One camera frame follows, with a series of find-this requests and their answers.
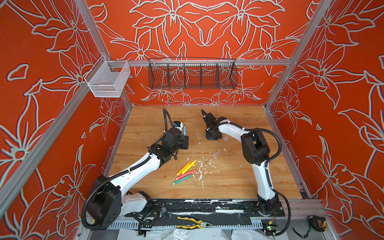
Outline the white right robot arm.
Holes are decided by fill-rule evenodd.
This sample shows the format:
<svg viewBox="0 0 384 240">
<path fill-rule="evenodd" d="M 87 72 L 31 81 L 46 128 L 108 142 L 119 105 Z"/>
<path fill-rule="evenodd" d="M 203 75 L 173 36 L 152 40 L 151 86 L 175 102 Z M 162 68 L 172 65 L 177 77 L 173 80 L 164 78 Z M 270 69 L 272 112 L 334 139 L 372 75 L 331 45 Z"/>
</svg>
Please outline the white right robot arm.
<svg viewBox="0 0 384 240">
<path fill-rule="evenodd" d="M 219 140 L 222 135 L 228 135 L 242 144 L 242 151 L 245 160 L 251 164 L 258 186 L 258 212 L 262 216 L 269 216 L 280 208 L 281 202 L 279 197 L 282 197 L 287 204 L 288 219 L 287 223 L 281 231 L 273 230 L 270 227 L 263 228 L 263 234 L 273 238 L 283 235 L 289 228 L 291 223 L 291 207 L 287 197 L 278 192 L 272 181 L 269 164 L 282 153 L 282 141 L 272 131 L 262 128 L 244 128 L 227 118 L 216 118 L 211 113 L 206 113 L 201 110 L 203 120 L 206 124 L 206 139 Z M 275 138 L 278 144 L 278 150 L 270 156 L 271 149 L 267 143 L 264 133 L 270 134 Z"/>
</svg>

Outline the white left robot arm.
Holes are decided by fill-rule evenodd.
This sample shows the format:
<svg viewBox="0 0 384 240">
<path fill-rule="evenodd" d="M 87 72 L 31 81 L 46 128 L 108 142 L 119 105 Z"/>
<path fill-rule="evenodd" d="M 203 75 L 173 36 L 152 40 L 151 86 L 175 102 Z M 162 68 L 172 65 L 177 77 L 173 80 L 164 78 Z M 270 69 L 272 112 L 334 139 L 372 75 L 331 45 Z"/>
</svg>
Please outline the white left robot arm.
<svg viewBox="0 0 384 240">
<path fill-rule="evenodd" d="M 163 117 L 163 135 L 147 147 L 148 151 L 141 159 L 117 174 L 100 175 L 95 179 L 81 211 L 83 227 L 104 230 L 121 215 L 141 212 L 147 199 L 142 194 L 130 198 L 128 191 L 169 160 L 176 160 L 179 150 L 188 149 L 189 137 L 182 131 L 182 122 L 173 122 L 166 109 L 163 109 Z"/>
</svg>

